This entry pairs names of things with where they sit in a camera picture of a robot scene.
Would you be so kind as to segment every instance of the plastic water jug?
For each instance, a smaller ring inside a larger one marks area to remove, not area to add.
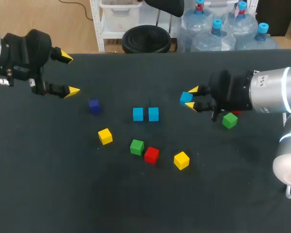
[[[258,29],[257,20],[250,14],[246,14],[247,3],[240,1],[238,3],[239,13],[235,17],[234,12],[228,13],[223,29],[233,34],[236,40],[241,39],[243,36],[256,34]]]
[[[235,50],[236,39],[232,34],[221,30],[222,20],[213,20],[210,32],[193,39],[192,51],[230,51]]]
[[[267,23],[260,23],[258,33],[252,37],[248,36],[237,42],[236,50],[272,50],[278,49],[279,45],[267,33]]]
[[[181,18],[178,31],[177,52],[190,52],[192,39],[200,32],[211,28],[212,14],[204,10],[204,0],[196,0],[196,7],[189,9]]]

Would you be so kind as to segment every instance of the cable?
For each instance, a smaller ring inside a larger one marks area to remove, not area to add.
[[[10,85],[7,79],[0,79],[0,84],[2,85]]]
[[[89,17],[87,16],[87,10],[86,10],[85,6],[84,6],[82,3],[74,2],[74,1],[62,1],[62,0],[58,0],[58,1],[59,1],[59,2],[62,2],[62,3],[71,3],[71,4],[78,4],[78,5],[81,5],[81,6],[84,8],[84,10],[85,10],[85,16],[86,16],[86,18],[87,18],[88,20],[90,20],[90,21],[93,21],[92,18],[89,18]]]

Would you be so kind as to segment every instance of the black tablecloth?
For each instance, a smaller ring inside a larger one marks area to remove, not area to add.
[[[227,130],[222,116],[179,103],[216,70],[291,66],[291,50],[73,57],[45,66],[45,80],[81,89],[68,99],[0,86],[0,233],[291,233],[291,200],[272,170],[281,114],[242,113]],[[159,123],[132,121],[133,107],[150,106]],[[156,167],[130,154],[132,139],[160,150]]]

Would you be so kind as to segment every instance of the dark blue cube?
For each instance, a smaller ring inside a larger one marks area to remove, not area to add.
[[[101,112],[101,109],[99,107],[99,100],[90,100],[88,101],[88,104],[92,114],[98,114]]]

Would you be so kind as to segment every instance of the led light ring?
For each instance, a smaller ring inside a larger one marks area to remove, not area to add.
[[[282,95],[282,99],[285,104],[287,112],[291,113],[291,108],[289,106],[288,97],[287,97],[287,74],[288,74],[289,69],[290,67],[287,67],[285,71],[283,72],[283,76],[281,79],[281,95]]]

